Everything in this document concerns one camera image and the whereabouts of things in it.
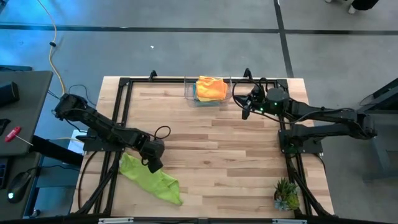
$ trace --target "green cloth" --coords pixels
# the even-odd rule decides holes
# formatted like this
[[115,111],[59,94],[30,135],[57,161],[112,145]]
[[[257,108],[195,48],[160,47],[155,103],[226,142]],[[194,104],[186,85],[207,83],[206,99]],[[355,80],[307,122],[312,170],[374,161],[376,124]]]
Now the green cloth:
[[161,169],[151,174],[148,167],[142,165],[139,159],[124,153],[120,160],[119,171],[156,197],[182,205],[178,180],[163,173]]

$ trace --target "small potted plant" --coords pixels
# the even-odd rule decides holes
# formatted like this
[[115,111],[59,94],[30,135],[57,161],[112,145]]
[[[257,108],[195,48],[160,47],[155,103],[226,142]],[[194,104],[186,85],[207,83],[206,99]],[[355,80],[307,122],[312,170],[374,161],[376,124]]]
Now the small potted plant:
[[299,196],[297,193],[299,187],[294,183],[290,183],[287,179],[282,178],[276,185],[274,194],[274,206],[279,211],[295,210],[299,208]]

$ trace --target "wooden table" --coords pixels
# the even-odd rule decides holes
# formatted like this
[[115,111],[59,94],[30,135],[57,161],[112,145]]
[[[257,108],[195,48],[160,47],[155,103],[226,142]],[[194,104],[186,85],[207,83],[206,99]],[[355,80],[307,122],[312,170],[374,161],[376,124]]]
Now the wooden table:
[[[111,118],[120,77],[104,77],[97,109]],[[304,80],[288,79],[290,96],[308,103]],[[248,93],[242,84],[236,94]],[[293,217],[274,208],[274,186],[287,176],[277,141],[279,124],[251,114],[241,119],[241,109],[231,99],[228,106],[194,108],[184,98],[183,83],[134,83],[127,127],[153,133],[159,126],[172,129],[162,156],[164,172],[180,182],[182,206],[157,199],[119,174],[112,216],[129,217]],[[313,125],[312,121],[304,122]],[[139,156],[131,150],[130,154]],[[81,186],[84,203],[100,179],[104,153],[88,165]],[[302,154],[308,188],[324,208],[333,213],[325,171],[319,158]],[[108,196],[104,191],[103,210]],[[77,191],[72,211],[77,210]]]

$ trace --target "gray floor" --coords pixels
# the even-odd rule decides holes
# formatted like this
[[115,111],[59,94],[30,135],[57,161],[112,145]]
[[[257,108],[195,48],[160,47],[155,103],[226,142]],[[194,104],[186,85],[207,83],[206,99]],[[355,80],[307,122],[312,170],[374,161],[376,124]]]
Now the gray floor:
[[[215,27],[276,29],[273,0],[48,0],[57,24],[78,26]],[[286,29],[397,30],[398,1],[382,0],[374,9],[346,13],[348,4],[323,0],[280,0]],[[35,0],[9,0],[2,24],[49,24]],[[97,100],[105,75],[242,75],[287,77],[279,34],[170,32],[59,32],[53,61],[66,86],[84,84]],[[52,31],[0,30],[0,64],[51,70],[47,61]],[[353,107],[397,75],[396,35],[288,35],[295,77],[305,79],[310,103]],[[60,94],[54,77],[50,89]],[[51,114],[48,96],[37,134],[70,136],[73,128]],[[335,212],[340,217],[398,220],[398,181],[364,184],[376,161],[369,142],[328,138],[322,142]]]

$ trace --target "clear plastic container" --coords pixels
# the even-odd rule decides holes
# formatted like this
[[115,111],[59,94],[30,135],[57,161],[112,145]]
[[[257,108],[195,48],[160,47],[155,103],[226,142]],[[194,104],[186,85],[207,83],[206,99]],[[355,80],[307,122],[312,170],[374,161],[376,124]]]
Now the clear plastic container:
[[213,100],[202,102],[198,100],[196,94],[196,83],[199,77],[187,77],[184,76],[184,97],[188,100],[188,104],[194,107],[202,107],[202,106],[226,106],[229,102],[229,99],[232,97],[232,81],[231,75],[218,75],[212,78],[222,78],[224,82],[227,84],[227,91],[225,99],[223,100]]

